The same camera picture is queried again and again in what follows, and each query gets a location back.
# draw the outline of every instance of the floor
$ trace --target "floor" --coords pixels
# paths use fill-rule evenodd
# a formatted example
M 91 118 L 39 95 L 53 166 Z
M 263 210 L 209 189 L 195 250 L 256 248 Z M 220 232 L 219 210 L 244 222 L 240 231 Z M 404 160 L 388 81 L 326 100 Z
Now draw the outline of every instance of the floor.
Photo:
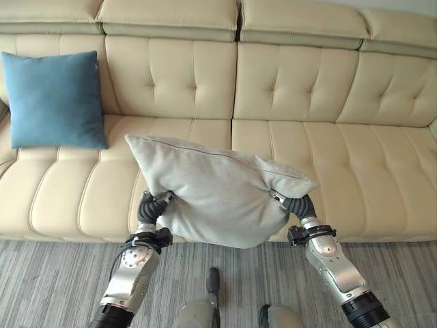
M 345 254 L 403 327 L 437 327 L 437 242 L 345 244 Z M 0 327 L 86 327 L 106 288 L 116 244 L 0 241 Z M 350 327 L 303 248 L 177 244 L 166 249 L 133 328 L 170 328 L 221 270 L 223 328 L 257 327 L 264 303 L 297 310 L 308 328 Z

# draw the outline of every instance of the tufted leather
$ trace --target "tufted leather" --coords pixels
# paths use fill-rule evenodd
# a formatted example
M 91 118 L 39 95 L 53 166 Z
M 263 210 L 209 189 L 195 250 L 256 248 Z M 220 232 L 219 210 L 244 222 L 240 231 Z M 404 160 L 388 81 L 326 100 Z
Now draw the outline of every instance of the tufted leather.
M 437 58 L 437 20 L 385 9 L 362 9 L 370 31 L 360 50 Z
M 98 52 L 105 113 L 223 120 L 232 116 L 235 44 L 122 36 L 0 34 L 0 51 L 22 56 L 90 50 Z M 8 103 L 3 79 L 0 60 L 0 99 Z
M 107 34 L 233 41 L 234 0 L 105 0 L 97 20 Z
M 124 140 L 126 133 L 230 148 L 229 120 L 106 115 L 104 127 L 108 150 L 36 147 L 17 151 L 10 148 L 10 115 L 0 121 L 1 235 L 123 241 L 136 228 L 137 207 L 146 188 Z
M 437 61 L 341 49 L 238 45 L 234 118 L 427 126 Z
M 0 33 L 102 33 L 102 0 L 2 1 Z
M 107 36 L 106 46 L 124 115 L 232 117 L 235 44 Z
M 365 37 L 363 18 L 355 9 L 343 5 L 288 0 L 242 1 L 240 39 L 243 42 L 357 49 Z
M 343 241 L 436 238 L 437 144 L 429 128 L 234 120 L 232 150 L 320 182 L 310 194 L 316 212 Z M 286 232 L 271 240 L 286 241 Z

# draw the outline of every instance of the sofa backrest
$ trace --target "sofa backrest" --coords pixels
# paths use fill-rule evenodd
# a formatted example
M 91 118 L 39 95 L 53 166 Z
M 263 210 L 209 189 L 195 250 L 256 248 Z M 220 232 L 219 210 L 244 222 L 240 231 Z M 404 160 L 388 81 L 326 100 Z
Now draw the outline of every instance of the sofa backrest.
M 96 50 L 105 113 L 232 118 L 237 56 L 233 42 L 235 1 L 189 0 L 183 5 L 178 0 L 79 1 L 69 5 L 69 1 L 61 0 L 55 7 L 37 1 L 48 7 L 48 13 L 35 1 L 11 4 L 9 13 L 22 16 L 11 20 L 11 14 L 0 13 L 0 51 L 41 57 Z M 202 8 L 213 8 L 214 12 L 202 16 Z M 32 25 L 23 31 L 27 21 Z M 68 24 L 77 28 L 66 29 Z M 100 31 L 100 35 L 77 34 L 84 26 L 88 28 L 84 33 Z M 201 40 L 169 39 L 171 36 Z M 8 104 L 1 62 L 0 99 Z
M 0 51 L 22 56 L 96 50 L 105 113 L 230 119 L 236 45 L 104 35 L 0 34 Z M 0 99 L 8 98 L 0 65 Z
M 242 4 L 235 119 L 422 127 L 437 117 L 435 19 L 332 3 Z
M 27 24 L 0 14 L 0 51 L 39 57 L 97 50 L 105 113 L 418 127 L 437 117 L 432 18 L 242 0 L 241 42 L 229 42 L 236 34 L 232 0 L 205 2 L 217 7 L 208 19 L 199 16 L 200 0 L 185 1 L 187 8 L 178 0 L 81 1 L 83 12 L 61 3 L 78 25 L 92 27 L 84 33 L 102 34 L 59 34 L 68 22 L 47 25 L 44 10 L 31 18 L 35 30 L 22 34 Z M 33 34 L 41 28 L 53 34 Z M 181 40 L 189 37 L 195 40 Z M 8 103 L 1 62 L 0 99 Z
M 427 126 L 435 59 L 239 44 L 234 118 Z

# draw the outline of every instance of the sofa armrest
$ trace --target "sofa armrest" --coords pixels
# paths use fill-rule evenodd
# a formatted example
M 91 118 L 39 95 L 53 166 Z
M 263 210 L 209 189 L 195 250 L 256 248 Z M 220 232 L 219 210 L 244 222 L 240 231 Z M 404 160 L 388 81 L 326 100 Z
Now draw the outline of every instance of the sofa armrest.
M 437 141 L 437 118 L 429 125 L 429 129 L 431 130 L 434 139 Z

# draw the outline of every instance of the stitching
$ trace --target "stitching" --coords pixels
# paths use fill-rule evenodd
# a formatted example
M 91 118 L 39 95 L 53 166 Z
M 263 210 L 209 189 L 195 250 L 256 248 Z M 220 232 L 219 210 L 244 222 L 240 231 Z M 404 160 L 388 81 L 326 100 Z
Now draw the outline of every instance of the stitching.
M 272 159 L 275 158 L 274 144 L 273 144 L 273 134 L 272 134 L 272 121 L 267 121 L 268 138 L 270 140 L 270 149 L 272 153 Z
M 360 233 L 358 233 L 358 235 L 356 237 L 360 237 L 362 235 L 364 235 L 364 233 L 367 231 L 367 218 L 368 218 L 368 213 L 367 213 L 367 207 L 366 204 L 368 204 L 367 202 L 367 198 L 365 197 L 365 193 L 363 191 L 363 187 L 361 186 L 360 180 L 358 179 L 358 175 L 355 173 L 354 171 L 354 167 L 352 166 L 352 158 L 350 156 L 351 151 L 349 148 L 348 143 L 346 142 L 346 136 L 343 134 L 343 131 L 341 130 L 341 128 L 339 128 L 339 126 L 337 126 L 337 130 L 339 131 L 339 134 L 343 140 L 343 144 L 345 146 L 346 152 L 348 153 L 348 166 L 350 168 L 350 170 L 352 171 L 352 173 L 354 174 L 354 178 L 356 181 L 356 185 L 358 186 L 358 190 L 360 191 L 362 200 L 363 200 L 363 209 L 364 209 L 364 224 L 363 224 L 363 229 L 361 230 Z
M 37 196 L 38 196 L 38 193 L 40 192 L 40 189 L 41 189 L 41 186 L 42 186 L 42 182 L 43 182 L 44 179 L 46 178 L 48 172 L 51 170 L 51 168 L 52 168 L 52 167 L 56 164 L 56 162 L 57 162 L 58 155 L 59 155 L 59 148 L 60 148 L 60 147 L 57 146 L 56 159 L 55 159 L 55 161 L 54 161 L 53 163 L 51 163 L 51 165 L 47 168 L 47 170 L 45 171 L 44 175 L 43 175 L 42 178 L 41 178 L 40 183 L 38 184 L 38 187 L 37 187 L 36 190 L 35 190 L 35 193 L 33 194 L 33 199 L 32 199 L 32 203 L 31 203 L 30 211 L 29 211 L 29 225 L 30 225 L 31 230 L 32 230 L 33 232 L 37 233 L 37 234 L 41 234 L 42 236 L 46 236 L 46 235 L 42 234 L 41 232 L 36 231 L 36 229 L 34 228 L 33 223 L 32 223 L 33 207 L 35 206 L 35 201 L 36 201 L 36 198 L 37 198 Z
M 420 166 L 422 172 L 423 172 L 424 175 L 428 178 L 429 183 L 430 183 L 433 187 L 435 187 L 435 186 L 434 186 L 434 183 L 432 183 L 433 180 L 432 180 L 432 179 L 427 175 L 426 171 L 423 169 L 422 160 L 421 160 L 421 157 L 419 156 L 419 150 L 417 149 L 416 144 L 413 142 L 413 140 L 411 139 L 411 137 L 409 136 L 409 134 L 405 131 L 405 128 L 404 128 L 403 126 L 401 126 L 401 131 L 402 131 L 402 133 L 406 136 L 406 139 L 407 139 L 408 143 L 409 143 L 409 144 L 412 146 L 412 148 L 414 149 L 414 152 L 415 152 L 416 157 L 417 157 L 417 161 L 419 162 L 419 166 Z
M 315 168 L 313 146 L 311 144 L 311 141 L 310 141 L 310 138 L 309 138 L 309 133 L 307 131 L 307 124 L 305 122 L 302 122 L 302 129 L 303 129 L 303 131 L 305 133 L 305 137 L 307 138 L 308 148 L 309 148 L 309 152 L 310 152 L 310 155 L 311 155 L 311 164 L 312 164 L 313 169 L 314 169 L 315 178 L 317 179 L 317 181 L 320 181 L 319 174 L 317 173 L 317 169 Z M 321 190 L 319 192 L 319 195 L 320 195 L 320 199 L 322 200 L 322 203 L 323 203 L 323 206 L 322 206 L 322 217 L 323 217 L 323 221 L 325 221 L 326 220 L 326 212 L 325 212 L 326 200 L 325 200 L 324 195 L 323 195 Z
M 343 113 L 344 108 L 346 107 L 346 104 L 348 103 L 348 100 L 349 100 L 349 97 L 350 97 L 350 92 L 352 91 L 352 88 L 354 87 L 354 83 L 355 83 L 356 76 L 357 76 L 357 73 L 358 73 L 358 67 L 360 66 L 360 62 L 361 62 L 361 53 L 359 53 L 357 51 L 357 55 L 356 56 L 357 56 L 357 58 L 356 58 L 356 65 L 355 65 L 355 73 L 354 73 L 354 76 L 352 77 L 352 81 L 350 83 L 350 88 L 349 88 L 348 93 L 346 94 L 346 98 L 345 98 L 345 100 L 343 102 L 343 106 L 340 106 L 340 111 L 337 113 L 337 118 L 334 120 L 334 122 L 336 122 L 336 123 L 338 122 L 341 114 Z
M 255 171 L 255 172 L 266 172 L 266 173 L 271 173 L 271 174 L 280 174 L 282 176 L 287 176 L 289 178 L 295 178 L 295 179 L 302 180 L 302 177 L 300 177 L 300 176 L 293 176 L 293 175 L 287 174 L 285 172 L 279 172 L 279 171 L 275 172 L 275 171 L 270 171 L 268 169 L 260 169 L 260 168 L 255 167 L 255 166 L 247 165 L 247 164 L 239 161 L 238 159 L 235 159 L 234 157 L 232 157 L 230 155 L 226 155 L 226 154 L 217 154 L 217 153 L 213 153 L 213 152 L 206 152 L 206 151 L 199 150 L 199 149 L 193 149 L 193 148 L 188 148 L 188 147 L 183 147 L 183 146 L 175 146 L 175 145 L 172 145 L 172 144 L 167 143 L 165 141 L 154 139 L 153 137 L 149 137 L 149 138 L 142 137 L 141 140 L 146 141 L 146 142 L 153 141 L 153 142 L 156 142 L 156 143 L 159 143 L 159 144 L 166 145 L 168 147 L 177 148 L 178 150 L 187 150 L 187 151 L 192 151 L 192 152 L 198 152 L 198 153 L 201 153 L 201 154 L 207 154 L 209 156 L 222 156 L 222 157 L 226 157 L 226 158 L 230 159 L 231 161 L 234 161 L 237 164 L 239 164 L 239 165 L 241 165 L 241 166 L 243 166 L 243 167 L 245 167 L 247 169 L 250 169 L 252 171 Z
M 378 143 L 380 144 L 380 147 L 381 147 L 381 149 L 382 149 L 382 152 L 384 153 L 384 162 L 385 162 L 385 165 L 386 165 L 386 167 L 387 167 L 387 171 L 390 172 L 390 175 L 392 176 L 393 181 L 394 181 L 394 183 L 396 184 L 397 190 L 399 191 L 399 194 L 401 195 L 401 199 L 402 199 L 402 208 L 403 208 L 403 210 L 404 210 L 404 214 L 405 214 L 405 226 L 404 226 L 404 228 L 403 228 L 401 234 L 404 234 L 405 230 L 406 230 L 407 227 L 408 227 L 408 210 L 407 210 L 407 208 L 406 208 L 406 206 L 405 206 L 406 198 L 404 197 L 404 194 L 402 193 L 402 190 L 399 188 L 399 183 L 397 183 L 397 180 L 396 180 L 395 175 L 392 173 L 392 171 L 391 171 L 391 169 L 390 169 L 390 167 L 389 167 L 389 162 L 387 161 L 386 152 L 385 152 L 385 149 L 384 149 L 383 143 L 382 143 L 382 141 L 381 141 L 379 135 L 378 135 L 377 132 L 374 130 L 374 127 L 373 127 L 372 125 L 369 125 L 369 128 L 370 128 L 370 130 L 373 132 L 373 134 L 375 135 L 375 138 L 376 138 L 376 140 L 378 141 Z
M 85 198 L 85 192 L 86 192 L 86 190 L 88 188 L 89 181 L 91 180 L 91 177 L 92 177 L 94 171 L 96 170 L 98 164 L 100 163 L 101 154 L 102 154 L 102 150 L 99 149 L 98 150 L 98 161 L 96 162 L 96 164 L 94 164 L 93 168 L 89 172 L 87 182 L 85 183 L 85 186 L 83 187 L 83 190 L 82 190 L 81 201 L 79 202 L 79 207 L 78 207 L 78 210 L 77 210 L 77 228 L 79 229 L 80 233 L 84 234 L 85 236 L 90 236 L 90 237 L 94 237 L 94 236 L 92 236 L 90 234 L 86 234 L 85 231 L 83 231 L 83 229 L 81 227 L 81 211 L 82 211 L 83 200 Z
M 311 87 L 311 90 L 310 90 L 308 109 L 307 109 L 307 112 L 305 113 L 305 119 L 306 120 L 308 120 L 308 118 L 310 116 L 309 114 L 311 113 L 311 105 L 312 105 L 312 100 L 313 100 L 314 87 L 315 87 L 315 85 L 317 84 L 317 82 L 319 80 L 320 71 L 322 70 L 322 57 L 323 57 L 322 56 L 322 51 L 323 51 L 322 49 L 319 49 L 319 54 L 320 54 L 320 56 L 319 56 L 319 70 L 317 72 L 317 77 L 314 80 L 313 86 Z
M 196 51 L 196 41 L 193 40 L 193 74 L 194 74 L 194 108 L 195 108 L 195 118 L 199 114 L 199 109 L 197 108 L 197 80 L 196 80 L 196 62 L 195 62 L 195 51 Z
M 194 124 L 196 123 L 196 119 L 191 120 L 190 130 L 188 132 L 188 141 L 191 141 L 191 135 L 193 134 Z
M 383 93 L 381 93 L 380 95 L 380 105 L 378 106 L 378 110 L 376 111 L 374 117 L 372 118 L 372 120 L 370 121 L 370 124 L 373 124 L 375 122 L 376 117 L 378 116 L 378 114 L 380 113 L 381 110 L 381 106 L 382 106 L 382 97 L 385 95 L 385 93 L 387 92 L 387 90 L 390 88 L 390 86 L 393 84 L 393 81 L 395 80 L 395 74 L 396 74 L 396 70 L 397 70 L 397 64 L 398 64 L 398 60 L 397 60 L 397 56 L 395 56 L 395 69 L 393 70 L 393 76 L 391 77 L 390 83 L 386 86 L 385 90 Z
M 141 170 L 138 169 L 137 177 L 135 178 L 134 184 L 132 186 L 132 195 L 130 195 L 130 205 L 129 205 L 129 211 L 128 211 L 128 217 L 127 217 L 128 232 L 130 232 L 130 221 L 129 221 L 129 218 L 130 218 L 130 216 L 132 214 L 132 208 L 133 208 L 133 205 L 134 205 L 134 194 L 135 194 L 135 189 L 137 188 L 137 184 L 138 184 L 140 173 L 141 173 Z
M 107 69 L 108 69 L 109 80 L 111 81 L 112 90 L 114 92 L 114 99 L 115 99 L 115 102 L 117 103 L 117 106 L 118 106 L 118 113 L 120 115 L 124 115 L 124 112 L 122 111 L 122 107 L 120 106 L 120 103 L 118 101 L 117 90 L 115 89 L 114 80 L 113 80 L 113 77 L 111 74 L 111 69 L 109 68 L 109 57 L 108 57 L 108 51 L 107 51 L 107 45 L 108 45 L 107 38 L 108 38 L 108 36 L 105 36 L 103 38 L 103 51 L 104 51 L 104 57 L 107 59 Z
M 61 55 L 61 37 L 62 35 L 59 34 L 57 39 L 57 53 L 59 56 Z
M 150 72 L 150 78 L 152 79 L 152 85 L 153 85 L 153 100 L 155 101 L 155 89 L 156 89 L 156 83 L 155 79 L 153 78 L 152 74 L 152 52 L 150 51 L 150 38 L 147 41 L 147 51 L 149 53 L 149 72 Z
M 279 63 L 279 59 L 281 58 L 280 54 L 281 54 L 281 46 L 277 46 L 277 54 L 276 54 L 276 56 L 277 56 L 277 63 L 278 63 L 278 65 L 277 65 L 276 75 L 275 75 L 275 78 L 274 78 L 274 84 L 273 84 L 273 91 L 272 91 L 272 104 L 271 104 L 271 106 L 270 106 L 270 107 L 271 107 L 271 109 L 270 109 L 270 119 L 271 119 L 271 120 L 273 119 L 274 94 L 275 94 L 276 88 L 277 88 L 277 86 L 278 86 L 279 65 L 280 65 L 280 63 Z

